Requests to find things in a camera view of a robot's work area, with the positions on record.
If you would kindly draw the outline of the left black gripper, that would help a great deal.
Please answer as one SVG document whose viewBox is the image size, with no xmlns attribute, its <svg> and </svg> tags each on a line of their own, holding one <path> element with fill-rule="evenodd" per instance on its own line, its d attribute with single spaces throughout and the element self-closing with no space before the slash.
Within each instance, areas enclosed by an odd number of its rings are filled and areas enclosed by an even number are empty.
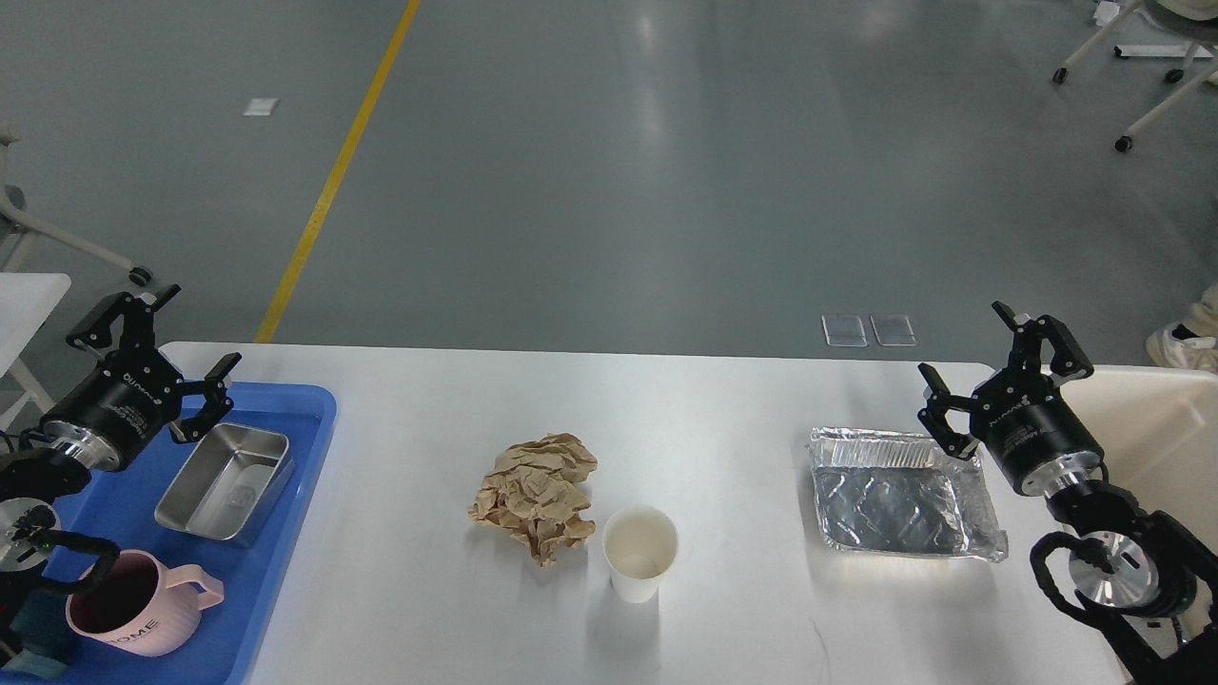
<svg viewBox="0 0 1218 685">
<path fill-rule="evenodd" d="M 197 442 L 231 410 L 229 374 L 244 355 L 224 355 L 199 382 L 186 382 L 175 364 L 155 349 L 155 314 L 180 286 L 160 293 L 116 293 L 104 297 L 66 335 L 73 349 L 100 362 L 83 382 L 49 410 L 40 431 L 51 446 L 84 467 L 119 472 L 169 424 L 178 445 Z M 118 351 L 112 327 L 122 324 Z M 180 399 L 202 396 L 199 412 L 180 416 Z"/>
</svg>

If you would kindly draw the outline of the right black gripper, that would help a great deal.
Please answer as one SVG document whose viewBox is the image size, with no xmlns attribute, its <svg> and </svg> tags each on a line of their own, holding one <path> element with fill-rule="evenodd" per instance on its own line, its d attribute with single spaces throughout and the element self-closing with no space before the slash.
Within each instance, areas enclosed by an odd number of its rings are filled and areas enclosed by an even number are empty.
<svg viewBox="0 0 1218 685">
<path fill-rule="evenodd" d="M 1012 334 L 1009 363 L 971 396 L 954 395 L 935 367 L 917 364 L 927 384 L 918 421 L 954 460 L 973 460 L 979 441 L 1017 494 L 1049 499 L 1102 464 L 1100 442 L 1056 388 L 1090 378 L 1093 362 L 1052 314 L 1017 314 L 1001 301 L 991 310 Z M 949 412 L 970 414 L 970 434 L 952 429 Z"/>
</svg>

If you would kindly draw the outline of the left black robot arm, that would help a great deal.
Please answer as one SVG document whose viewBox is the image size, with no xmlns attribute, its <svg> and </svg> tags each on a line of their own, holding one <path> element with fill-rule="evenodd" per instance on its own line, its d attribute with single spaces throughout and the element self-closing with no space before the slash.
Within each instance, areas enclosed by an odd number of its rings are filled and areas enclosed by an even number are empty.
<svg viewBox="0 0 1218 685">
<path fill-rule="evenodd" d="M 74 325 L 66 342 L 97 363 L 41 416 L 37 431 L 45 445 L 4 462 L 4 662 L 26 655 L 12 624 L 30 595 L 95 589 L 119 555 L 113 541 L 65 530 L 55 502 L 80 492 L 96 470 L 125 470 L 162 429 L 179 445 L 196 442 L 231 410 L 227 375 L 240 353 L 188 382 L 156 346 L 155 316 L 179 291 L 171 284 L 157 294 L 116 293 Z"/>
</svg>

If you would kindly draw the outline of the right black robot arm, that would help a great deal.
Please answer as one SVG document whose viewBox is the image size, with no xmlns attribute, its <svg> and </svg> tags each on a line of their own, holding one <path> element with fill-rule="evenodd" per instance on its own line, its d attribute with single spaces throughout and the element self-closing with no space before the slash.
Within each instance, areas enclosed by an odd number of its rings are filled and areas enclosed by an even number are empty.
<svg viewBox="0 0 1218 685">
<path fill-rule="evenodd" d="M 1069 327 L 1050 314 L 1018 314 L 1001 301 L 991 310 L 1012 335 L 1009 362 L 967 396 L 921 363 L 921 424 L 956 460 L 987 449 L 1016 494 L 1047 503 L 1062 530 L 1032 546 L 1032 575 L 1057 611 L 1104 636 L 1132 681 L 1213 684 L 1213 620 L 1166 657 L 1132 620 L 1181 616 L 1199 585 L 1216 587 L 1216 555 L 1175 517 L 1146 512 L 1110 481 L 1100 442 L 1061 391 L 1093 375 Z"/>
</svg>

